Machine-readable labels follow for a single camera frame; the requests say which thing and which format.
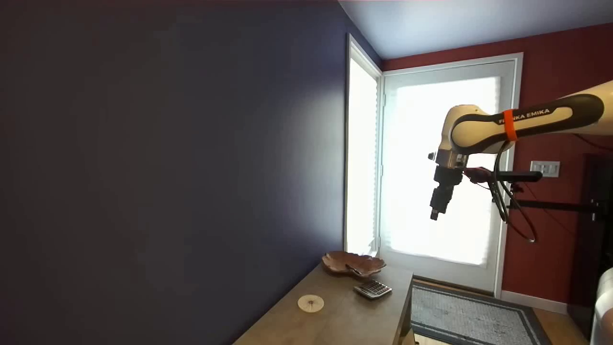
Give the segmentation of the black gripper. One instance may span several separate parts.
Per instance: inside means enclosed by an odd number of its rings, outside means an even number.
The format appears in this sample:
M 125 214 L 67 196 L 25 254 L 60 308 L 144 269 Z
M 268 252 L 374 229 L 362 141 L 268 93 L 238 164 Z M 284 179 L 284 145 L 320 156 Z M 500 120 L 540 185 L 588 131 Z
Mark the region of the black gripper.
M 462 183 L 468 158 L 452 150 L 439 150 L 437 154 L 431 154 L 431 160 L 437 164 L 433 177 L 437 187 L 429 202 L 429 219 L 437 221 L 439 216 L 446 214 L 454 189 Z

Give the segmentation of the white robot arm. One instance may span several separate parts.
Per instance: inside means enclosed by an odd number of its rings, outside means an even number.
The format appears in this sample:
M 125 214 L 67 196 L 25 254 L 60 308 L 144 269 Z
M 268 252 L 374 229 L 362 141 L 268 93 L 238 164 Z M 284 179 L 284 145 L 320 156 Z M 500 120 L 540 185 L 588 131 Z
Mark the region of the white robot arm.
M 471 154 L 498 154 L 512 143 L 540 135 L 613 135 L 613 81 L 558 99 L 544 106 L 489 116 L 473 104 L 448 110 L 435 154 L 431 219 L 446 214 Z

